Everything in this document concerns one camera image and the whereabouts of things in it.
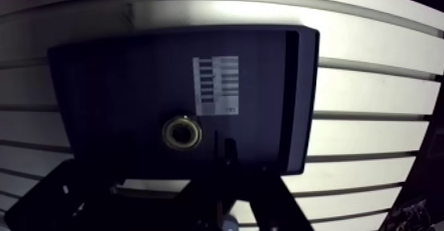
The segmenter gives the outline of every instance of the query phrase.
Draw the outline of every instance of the wall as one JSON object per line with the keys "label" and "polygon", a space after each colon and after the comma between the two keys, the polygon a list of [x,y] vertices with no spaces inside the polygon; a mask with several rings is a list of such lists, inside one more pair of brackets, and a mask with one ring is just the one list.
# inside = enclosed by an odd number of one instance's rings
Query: wall
{"label": "wall", "polygon": [[[443,13],[408,0],[0,0],[1,211],[72,157],[49,47],[209,24],[320,31],[306,170],[283,179],[315,230],[378,229],[415,161],[444,67]],[[186,184],[132,179],[120,189],[177,192]],[[255,223],[246,203],[232,213]]]}

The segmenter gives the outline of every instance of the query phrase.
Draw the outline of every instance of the wall slat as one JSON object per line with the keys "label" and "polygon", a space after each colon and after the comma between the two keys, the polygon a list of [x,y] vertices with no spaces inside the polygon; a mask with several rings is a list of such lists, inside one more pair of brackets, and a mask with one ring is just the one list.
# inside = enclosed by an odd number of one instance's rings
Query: wall slat
{"label": "wall slat", "polygon": [[35,176],[46,176],[70,158],[72,154],[0,146],[0,168]]}
{"label": "wall slat", "polygon": [[17,202],[17,199],[15,199],[15,198],[7,197],[5,195],[0,195],[0,209],[8,210],[16,202]]}
{"label": "wall slat", "polygon": [[13,176],[0,172],[0,191],[23,196],[38,183],[37,180]]}
{"label": "wall slat", "polygon": [[[300,197],[296,202],[309,220],[335,216],[355,215],[389,209],[400,192],[400,187],[323,197]],[[256,223],[250,204],[237,201],[230,214],[239,223]]]}
{"label": "wall slat", "polygon": [[0,71],[0,105],[56,105],[47,66]]}
{"label": "wall slat", "polygon": [[321,68],[314,110],[432,114],[439,85],[419,79]]}
{"label": "wall slat", "polygon": [[313,120],[308,155],[419,150],[427,121]]}
{"label": "wall slat", "polygon": [[0,111],[0,123],[0,140],[69,147],[59,113]]}
{"label": "wall slat", "polygon": [[421,32],[318,9],[209,0],[107,1],[17,18],[0,24],[8,41],[0,44],[0,61],[44,57],[49,47],[76,40],[206,24],[304,24],[320,31],[321,57],[435,74],[444,68],[444,40]]}
{"label": "wall slat", "polygon": [[[312,224],[315,231],[358,231],[378,230],[387,213],[372,214],[369,216],[335,220],[331,222],[319,222]],[[242,227],[239,231],[259,231],[256,227]]]}

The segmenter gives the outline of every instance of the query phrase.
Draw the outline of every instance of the barcode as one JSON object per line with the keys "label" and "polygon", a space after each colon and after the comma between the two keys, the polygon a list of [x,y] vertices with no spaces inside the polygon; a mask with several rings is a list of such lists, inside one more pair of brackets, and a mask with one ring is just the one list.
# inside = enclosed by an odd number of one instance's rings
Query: barcode
{"label": "barcode", "polygon": [[198,116],[239,114],[239,57],[193,58]]}

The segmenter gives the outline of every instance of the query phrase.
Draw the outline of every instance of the horizontal groove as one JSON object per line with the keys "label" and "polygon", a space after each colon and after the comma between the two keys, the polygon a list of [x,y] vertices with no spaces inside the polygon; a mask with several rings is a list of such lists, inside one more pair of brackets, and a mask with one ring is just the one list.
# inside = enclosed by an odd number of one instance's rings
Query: horizontal groove
{"label": "horizontal groove", "polygon": [[[50,3],[47,5],[41,5],[38,7],[32,7],[26,10],[17,11],[14,13],[5,14],[0,18],[0,22],[7,22],[13,18],[19,18],[20,16],[28,16],[34,11],[51,11],[54,8],[66,7],[67,5],[89,5],[92,1],[121,1],[125,4],[131,2],[140,1],[159,1],[159,0],[66,0],[58,3]],[[299,7],[308,7],[314,9],[321,9],[325,11],[334,11],[337,13],[344,13],[348,15],[354,15],[358,17],[369,18],[372,20],[378,20],[381,22],[394,24],[397,26],[409,28],[411,30],[416,30],[424,34],[429,34],[435,37],[439,37],[439,29],[430,27],[426,24],[422,24],[407,18],[400,16],[384,13],[381,11],[376,11],[373,9],[358,7],[355,5],[350,5],[347,3],[340,3],[331,0],[224,0],[224,1],[253,1],[262,3],[277,3],[282,5],[295,5]]]}
{"label": "horizontal groove", "polygon": [[4,195],[4,196],[15,198],[15,199],[20,199],[21,198],[21,196],[19,196],[19,195],[15,195],[15,194],[12,194],[12,193],[9,193],[9,192],[6,192],[6,191],[0,191],[0,195]]}
{"label": "horizontal groove", "polygon": [[46,152],[60,152],[72,154],[70,147],[61,147],[61,146],[52,146],[52,145],[41,145],[34,143],[23,143],[18,141],[7,141],[0,140],[0,145],[9,146],[9,147],[18,147],[20,149],[32,149],[32,150],[41,150]]}
{"label": "horizontal groove", "polygon": [[326,120],[369,120],[369,121],[424,121],[430,115],[386,114],[369,112],[314,111],[313,119]]}
{"label": "horizontal groove", "polygon": [[18,59],[13,61],[0,61],[0,70],[4,69],[16,69],[22,67],[38,67],[48,64],[46,57],[31,58],[31,59]]}
{"label": "horizontal groove", "polygon": [[390,189],[395,187],[402,187],[404,182],[400,183],[388,183],[384,185],[372,185],[365,187],[349,188],[349,189],[332,189],[328,191],[310,191],[301,193],[292,193],[292,196],[302,198],[302,197],[324,197],[329,195],[343,195],[351,193],[361,193],[366,191],[377,191],[380,189]]}
{"label": "horizontal groove", "polygon": [[[335,217],[329,217],[329,218],[322,218],[322,219],[313,219],[313,220],[309,220],[311,224],[314,223],[320,223],[320,222],[332,222],[335,220],[346,220],[346,219],[352,219],[352,218],[357,218],[357,217],[365,217],[365,216],[371,216],[371,215],[377,215],[377,214],[382,214],[385,212],[390,211],[390,209],[381,209],[378,211],[371,211],[371,212],[366,212],[366,213],[359,213],[359,214],[349,214],[349,215],[345,215],[345,216],[335,216]],[[257,227],[258,225],[256,223],[239,223],[239,227],[243,227],[243,228],[253,228],[253,227]]]}
{"label": "horizontal groove", "polygon": [[362,61],[351,61],[347,59],[319,57],[319,67],[345,69],[350,71],[359,71],[363,73],[376,73],[426,81],[437,81],[436,75],[434,75],[433,73],[426,73],[413,69],[379,65]]}
{"label": "horizontal groove", "polygon": [[45,178],[45,177],[42,177],[42,176],[37,176],[37,175],[32,175],[32,174],[25,174],[23,172],[16,172],[16,171],[4,169],[4,168],[0,168],[0,172],[2,172],[4,174],[9,174],[9,175],[12,175],[12,176],[28,178],[30,180],[42,180],[43,178]]}
{"label": "horizontal groove", "polygon": [[332,222],[335,220],[345,220],[345,219],[351,219],[351,218],[358,218],[358,217],[365,217],[365,216],[369,216],[369,215],[377,215],[377,214],[382,214],[385,212],[389,212],[390,209],[381,209],[379,211],[371,211],[371,212],[366,212],[366,213],[359,213],[359,214],[349,214],[346,216],[337,216],[337,217],[329,217],[329,218],[322,218],[322,219],[314,219],[314,220],[310,220],[311,223],[319,223],[319,222]]}
{"label": "horizontal groove", "polygon": [[377,154],[350,154],[350,155],[315,155],[307,156],[307,163],[323,163],[323,162],[344,162],[359,160],[382,160],[386,158],[404,158],[416,156],[417,151],[412,152],[388,152]]}
{"label": "horizontal groove", "polygon": [[1,111],[15,112],[58,112],[57,105],[18,105],[18,104],[0,104]]}

